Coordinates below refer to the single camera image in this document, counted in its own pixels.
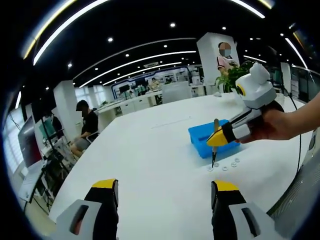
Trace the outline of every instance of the potted plant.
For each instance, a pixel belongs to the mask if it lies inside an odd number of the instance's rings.
[[[236,80],[249,73],[250,68],[253,66],[252,61],[245,61],[241,66],[235,66],[229,69],[227,74],[218,76],[215,84],[217,86],[223,84],[223,90],[225,93],[231,93],[231,89],[236,88]]]

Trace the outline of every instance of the blue plastic container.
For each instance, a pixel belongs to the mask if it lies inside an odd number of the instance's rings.
[[[222,119],[219,121],[219,126],[227,123],[228,120]],[[190,134],[191,143],[195,146],[200,157],[203,159],[212,156],[212,146],[207,145],[207,139],[214,132],[214,123],[210,122],[204,125],[194,126],[188,129]],[[218,146],[217,153],[222,153],[239,146],[240,143],[235,141],[228,143],[224,146]]]

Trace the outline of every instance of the gray shorts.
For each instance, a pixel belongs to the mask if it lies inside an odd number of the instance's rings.
[[[81,152],[90,146],[90,142],[84,138],[78,139],[77,141],[74,142],[74,144],[76,148]]]

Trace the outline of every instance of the person sitting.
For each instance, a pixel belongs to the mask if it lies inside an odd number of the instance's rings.
[[[64,132],[62,131],[62,124],[60,120],[52,113],[52,111],[47,111],[44,114],[44,117],[51,120],[51,124],[56,132],[57,138],[61,138],[64,135]]]
[[[76,104],[76,111],[81,111],[83,118],[83,127],[81,135],[77,136],[71,142],[71,151],[77,157],[81,157],[83,150],[90,146],[90,142],[86,137],[98,131],[98,116],[93,110],[89,108],[88,103],[85,100],[81,100]]]

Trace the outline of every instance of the chair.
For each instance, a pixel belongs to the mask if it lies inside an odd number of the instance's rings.
[[[92,142],[99,136],[99,132],[94,132],[91,135],[87,136],[85,139],[92,144]]]
[[[174,82],[162,86],[163,104],[190,98],[192,98],[192,92],[187,81]]]

